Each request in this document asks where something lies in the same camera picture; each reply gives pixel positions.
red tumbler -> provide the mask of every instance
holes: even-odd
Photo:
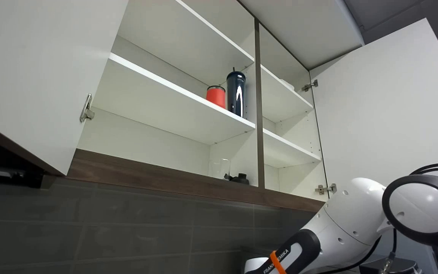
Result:
[[[205,99],[221,108],[226,108],[226,90],[221,86],[208,87]]]

backsplash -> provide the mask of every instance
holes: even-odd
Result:
[[[0,274],[238,274],[241,246],[277,248],[313,215],[68,179],[0,185]]]

cabinet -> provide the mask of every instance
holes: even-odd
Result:
[[[235,0],[62,1],[39,13],[29,2],[17,12],[8,5],[0,3],[0,135],[49,173],[66,174],[75,148],[205,176],[225,158],[253,187],[326,201],[314,189],[353,176],[353,163],[370,164],[365,154],[396,165],[380,144],[403,136],[415,150],[438,140],[410,142],[421,125],[403,126],[422,85],[438,88],[438,42],[426,21],[309,72]],[[228,20],[210,5],[231,11]],[[233,67],[247,78],[243,117],[205,99]],[[311,78],[319,87],[303,91]],[[95,118],[80,123],[87,94]],[[384,111],[374,111],[379,102]],[[412,118],[431,107],[438,117],[434,102],[412,108]]]

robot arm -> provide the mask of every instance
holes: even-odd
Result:
[[[384,187],[353,179],[270,258],[254,258],[247,274],[299,274],[348,262],[370,250],[390,229],[438,246],[438,176],[409,175]]]

cabinet hinge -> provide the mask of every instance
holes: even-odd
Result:
[[[330,187],[324,187],[323,185],[319,185],[318,188],[315,189],[315,192],[318,192],[320,195],[324,195],[326,191],[332,191],[332,193],[336,193],[336,184],[330,184]]]
[[[319,83],[317,82],[317,80],[314,80],[313,83],[304,85],[304,87],[302,88],[303,91],[308,91],[311,87],[318,87]]]
[[[83,123],[86,119],[94,119],[95,113],[90,110],[90,103],[92,102],[92,94],[87,94],[86,103],[80,114],[80,122]]]

